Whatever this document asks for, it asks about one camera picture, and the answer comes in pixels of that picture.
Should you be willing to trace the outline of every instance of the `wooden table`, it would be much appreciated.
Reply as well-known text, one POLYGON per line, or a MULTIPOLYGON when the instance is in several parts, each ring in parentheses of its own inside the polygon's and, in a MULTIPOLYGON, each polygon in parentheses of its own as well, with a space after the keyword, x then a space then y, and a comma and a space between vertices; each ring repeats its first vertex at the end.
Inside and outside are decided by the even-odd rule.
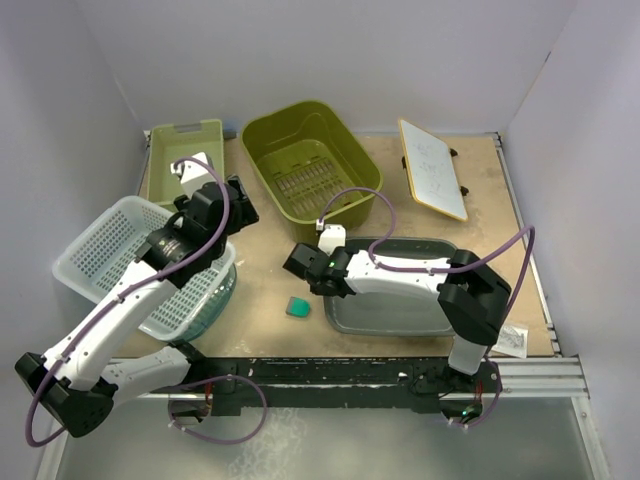
MULTIPOLYGON (((384 175, 382 191, 398 215, 395 235, 441 238, 459 248, 484 256, 518 230, 509 192, 493 139, 490 137, 445 137, 458 151, 454 165, 460 185, 469 189, 465 198, 469 221, 445 217, 413 201, 406 173, 400 163, 398 137, 360 137, 359 140, 384 175)), ((397 357, 446 356, 451 339, 373 337, 346 335, 328 323, 322 298, 311 295, 307 284, 282 268, 294 246, 283 229, 276 207, 269 199, 246 158, 238 139, 225 143, 226 173, 237 173, 260 215, 260 222, 231 237, 238 255, 238 282, 222 315, 193 344, 207 356, 274 357, 397 357), (287 316, 289 297, 311 303, 307 318, 287 316)), ((141 195, 145 195, 145 186, 141 195)), ((388 228, 389 213, 379 200, 360 228, 349 236, 380 236, 388 228)), ((518 276, 524 247, 514 246, 491 263, 512 286, 518 276)), ((507 322, 529 329, 529 356, 550 356, 553 349, 539 293, 531 272, 507 322)), ((152 353, 162 343, 136 331, 120 350, 121 357, 152 353)))

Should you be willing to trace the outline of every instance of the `gray wall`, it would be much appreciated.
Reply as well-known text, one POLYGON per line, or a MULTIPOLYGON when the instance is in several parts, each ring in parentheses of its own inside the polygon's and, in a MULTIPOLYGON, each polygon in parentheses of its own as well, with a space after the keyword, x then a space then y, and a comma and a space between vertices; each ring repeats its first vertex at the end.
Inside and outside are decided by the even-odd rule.
MULTIPOLYGON (((0 471, 31 478, 23 435, 30 395, 13 372, 88 312, 56 285, 67 244, 140 180, 143 135, 77 5, 0 3, 0 471)), ((39 419, 43 434, 49 421, 39 419)))
POLYGON ((640 3, 583 0, 506 135, 565 354, 617 478, 638 478, 640 3))
POLYGON ((355 130, 507 126, 575 0, 77 0, 143 126, 317 98, 355 130))

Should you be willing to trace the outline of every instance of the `white perforated basket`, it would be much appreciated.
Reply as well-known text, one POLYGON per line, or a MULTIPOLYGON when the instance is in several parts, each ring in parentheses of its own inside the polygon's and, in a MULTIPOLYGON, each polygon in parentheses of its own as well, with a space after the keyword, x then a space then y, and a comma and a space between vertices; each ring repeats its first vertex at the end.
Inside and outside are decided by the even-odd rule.
MULTIPOLYGON (((146 236, 164 226, 170 216, 171 212, 143 198, 121 199, 67 247, 55 262, 53 275, 98 303, 115 286, 146 236)), ((202 334, 233 293, 235 256, 235 248, 227 242, 224 255, 160 305, 140 330, 163 341, 193 340, 202 334)))

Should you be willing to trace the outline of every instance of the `whiteboard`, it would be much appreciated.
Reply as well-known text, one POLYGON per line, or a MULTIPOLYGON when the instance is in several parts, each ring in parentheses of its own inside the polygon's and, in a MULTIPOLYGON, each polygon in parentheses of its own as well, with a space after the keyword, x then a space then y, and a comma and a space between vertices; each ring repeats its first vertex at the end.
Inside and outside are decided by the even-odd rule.
POLYGON ((468 220, 464 199, 453 169, 449 146, 439 138, 398 121, 413 199, 457 220, 468 220))

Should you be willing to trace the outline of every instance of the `green dish tub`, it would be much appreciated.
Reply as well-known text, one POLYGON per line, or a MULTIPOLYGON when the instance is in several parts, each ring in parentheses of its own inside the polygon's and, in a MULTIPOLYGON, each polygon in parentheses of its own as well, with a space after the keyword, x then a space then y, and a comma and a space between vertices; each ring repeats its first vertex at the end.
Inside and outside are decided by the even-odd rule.
POLYGON ((224 178, 222 122, 203 120, 189 125, 160 125, 151 130, 149 201, 175 212, 173 200, 184 192, 169 165, 181 157, 205 152, 224 178))
MULTIPOLYGON (((252 120, 242 132, 242 144, 296 242, 317 242, 315 221, 336 193, 353 186, 382 188, 376 164, 321 102, 296 103, 252 120)), ((357 227, 371 212, 373 197, 345 194, 325 219, 357 227)))

